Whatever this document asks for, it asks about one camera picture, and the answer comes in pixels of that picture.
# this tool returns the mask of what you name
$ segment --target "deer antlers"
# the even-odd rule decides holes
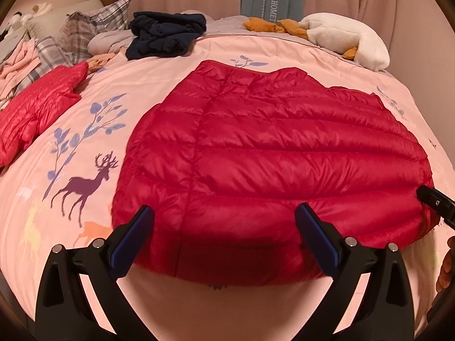
[[[102,168],[109,168],[109,169],[114,169],[117,167],[117,163],[118,161],[115,159],[115,156],[114,156],[114,159],[111,160],[112,158],[112,153],[113,151],[111,151],[111,153],[108,153],[104,158],[103,160],[101,161],[101,165],[98,164],[98,159],[100,158],[100,156],[102,154],[98,154],[97,157],[95,158],[95,165],[102,169]]]

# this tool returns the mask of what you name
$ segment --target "plaid fabric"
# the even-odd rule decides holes
[[[93,11],[90,15],[79,12],[68,16],[61,30],[58,44],[70,53],[75,65],[91,57],[88,44],[97,34],[128,29],[128,6],[131,0],[119,0]]]
[[[53,37],[45,37],[40,40],[36,44],[36,51],[41,63],[18,84],[15,95],[57,66],[72,66],[69,54],[59,47]]]

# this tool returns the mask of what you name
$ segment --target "silver bolt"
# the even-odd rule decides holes
[[[57,244],[52,248],[52,252],[54,254],[58,254],[62,249],[63,249],[63,246],[60,244]]]
[[[100,247],[103,247],[104,240],[102,238],[97,238],[95,241],[93,241],[92,245],[93,247],[99,249]]]
[[[357,240],[353,237],[347,237],[344,242],[346,243],[346,245],[348,246],[351,246],[351,247],[354,247],[357,245]]]
[[[390,251],[397,252],[398,251],[398,245],[396,243],[394,243],[394,242],[391,242],[388,245],[388,249]]]

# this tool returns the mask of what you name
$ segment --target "pink bedsheet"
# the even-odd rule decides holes
[[[377,93],[424,147],[436,188],[455,196],[455,172],[447,155],[409,91],[390,76],[370,72],[315,47],[272,37],[208,37],[197,42],[191,55],[174,59],[127,62],[120,55],[86,81],[80,89],[82,100],[0,177],[0,268],[32,318],[51,247],[56,243],[77,247],[109,235],[110,203],[120,170],[115,162],[122,162],[134,126],[206,59],[262,72],[298,67],[326,87]],[[77,185],[67,187],[72,177],[81,178]],[[52,198],[62,189],[65,193],[54,199],[51,208]],[[81,196],[86,197],[83,209]],[[451,234],[450,229],[439,226],[404,251],[417,326],[434,298],[434,283],[447,251],[445,241]],[[366,280],[364,276],[340,329],[355,315]],[[83,278],[83,283],[97,319],[110,329],[89,281]],[[160,341],[290,340],[330,283],[324,278],[289,286],[214,290],[136,266],[119,280],[133,308]]]

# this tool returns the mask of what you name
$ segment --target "red puffer jacket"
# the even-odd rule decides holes
[[[80,100],[73,89],[88,74],[87,62],[59,66],[37,79],[0,112],[0,168]]]
[[[297,68],[205,61],[137,124],[112,204],[114,227],[155,213],[138,264],[206,284],[319,275],[295,224],[308,201],[344,236],[401,248],[437,218],[427,155],[378,96],[326,88]]]

